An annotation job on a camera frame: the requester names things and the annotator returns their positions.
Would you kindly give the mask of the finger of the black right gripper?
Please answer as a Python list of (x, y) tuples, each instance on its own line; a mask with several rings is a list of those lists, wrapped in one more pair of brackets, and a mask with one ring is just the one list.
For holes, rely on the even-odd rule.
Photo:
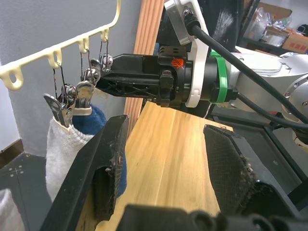
[(121, 54), (113, 58), (111, 72), (141, 73), (142, 57), (140, 54)]
[(97, 82), (96, 88), (117, 97), (156, 97), (159, 75), (109, 72)]

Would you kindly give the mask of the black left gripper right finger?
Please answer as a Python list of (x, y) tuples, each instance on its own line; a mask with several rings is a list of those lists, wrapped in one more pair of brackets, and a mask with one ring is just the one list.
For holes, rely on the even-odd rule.
[(285, 215), (286, 197), (250, 144), (232, 131), (204, 127), (209, 175), (225, 215)]

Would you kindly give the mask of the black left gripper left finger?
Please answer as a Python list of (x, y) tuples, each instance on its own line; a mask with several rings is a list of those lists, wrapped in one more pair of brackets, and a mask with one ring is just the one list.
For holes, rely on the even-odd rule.
[(110, 118), (96, 135), (50, 121), (46, 186), (51, 208), (43, 231), (93, 231), (115, 211), (128, 117)]

